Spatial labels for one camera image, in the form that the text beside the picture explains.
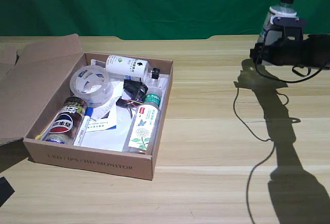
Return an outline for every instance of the green cloth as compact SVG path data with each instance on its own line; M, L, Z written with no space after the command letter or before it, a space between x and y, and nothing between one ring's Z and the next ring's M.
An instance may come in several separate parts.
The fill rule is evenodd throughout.
M258 34L279 0L0 0L0 36L201 39ZM330 0L295 0L304 33L330 33Z

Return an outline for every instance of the clear plastic bottle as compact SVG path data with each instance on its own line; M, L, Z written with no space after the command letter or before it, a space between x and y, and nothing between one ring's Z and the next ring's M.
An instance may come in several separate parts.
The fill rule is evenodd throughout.
M294 0L280 0L278 5L270 6L267 13L265 22L263 23L261 33L259 35L257 42L263 42L265 39L265 34L270 29L277 29L273 24L274 16L295 18L297 15L296 10L291 8ZM270 45L273 42L277 41L278 38L282 37L282 31L280 30L271 30L268 32L265 45Z
M152 153L157 131L156 127L160 116L159 106L162 96L162 91L158 87L158 78L159 73L153 73L153 76L148 80L148 91L143 104L138 107L134 115L127 133L123 152Z

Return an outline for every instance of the roll of tape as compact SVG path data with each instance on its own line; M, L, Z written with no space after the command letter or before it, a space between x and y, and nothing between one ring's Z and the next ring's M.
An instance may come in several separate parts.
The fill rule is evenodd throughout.
M70 88L75 96L93 108L105 104L112 96L109 74L100 66L80 68L72 75Z

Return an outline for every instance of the box lid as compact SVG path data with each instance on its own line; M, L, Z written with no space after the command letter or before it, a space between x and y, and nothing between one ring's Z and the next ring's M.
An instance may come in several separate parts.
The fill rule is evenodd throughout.
M77 34L29 44L0 81L0 143L25 137L83 56Z

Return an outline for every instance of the white plastic bottle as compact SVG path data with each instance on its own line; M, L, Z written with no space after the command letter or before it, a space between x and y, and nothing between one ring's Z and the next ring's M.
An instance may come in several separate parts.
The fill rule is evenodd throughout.
M131 79L145 83L146 79L151 77L153 68L146 60L110 55L105 70L113 78Z
M155 142L156 127L160 116L162 91L158 87L158 77L148 84L148 91L142 105L137 109L129 128L123 152L151 154Z
M265 22L263 23L261 33L258 38L258 42L263 42L265 39L265 34L270 29L276 28L273 24L273 18L275 16L295 18L297 15L296 10L291 8L294 0L280 0L280 3L275 6L269 7L269 12L266 16ZM273 42L277 41L278 38L282 37L282 31L280 30L271 30L268 32L265 45L270 45Z

